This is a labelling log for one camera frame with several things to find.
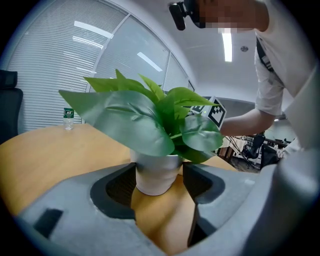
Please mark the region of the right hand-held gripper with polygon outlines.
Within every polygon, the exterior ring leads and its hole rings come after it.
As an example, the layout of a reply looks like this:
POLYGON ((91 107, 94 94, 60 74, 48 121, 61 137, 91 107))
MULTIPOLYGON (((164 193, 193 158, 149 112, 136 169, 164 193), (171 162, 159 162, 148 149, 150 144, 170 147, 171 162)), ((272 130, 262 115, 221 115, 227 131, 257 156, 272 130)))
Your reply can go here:
POLYGON ((194 114, 201 114, 202 116, 211 119, 220 130, 227 110, 215 96, 204 96, 203 98, 214 103, 214 105, 192 106, 190 111, 194 114))

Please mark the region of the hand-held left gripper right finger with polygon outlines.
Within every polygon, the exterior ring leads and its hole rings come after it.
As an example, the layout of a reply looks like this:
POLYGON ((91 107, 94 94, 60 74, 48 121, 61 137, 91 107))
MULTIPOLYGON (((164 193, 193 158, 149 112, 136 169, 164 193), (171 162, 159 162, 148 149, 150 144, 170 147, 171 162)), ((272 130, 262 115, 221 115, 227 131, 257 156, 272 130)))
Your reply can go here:
POLYGON ((183 184, 195 210, 189 248, 246 248, 267 197, 267 171, 183 164, 183 184))

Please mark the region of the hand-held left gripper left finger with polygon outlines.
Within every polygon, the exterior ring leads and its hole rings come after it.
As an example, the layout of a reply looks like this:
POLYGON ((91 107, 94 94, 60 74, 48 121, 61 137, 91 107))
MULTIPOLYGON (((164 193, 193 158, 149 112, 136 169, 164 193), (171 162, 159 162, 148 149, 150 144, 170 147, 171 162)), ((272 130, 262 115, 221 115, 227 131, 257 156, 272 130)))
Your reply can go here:
POLYGON ((22 210, 18 226, 48 256, 161 256, 136 225, 136 165, 67 178, 22 210))

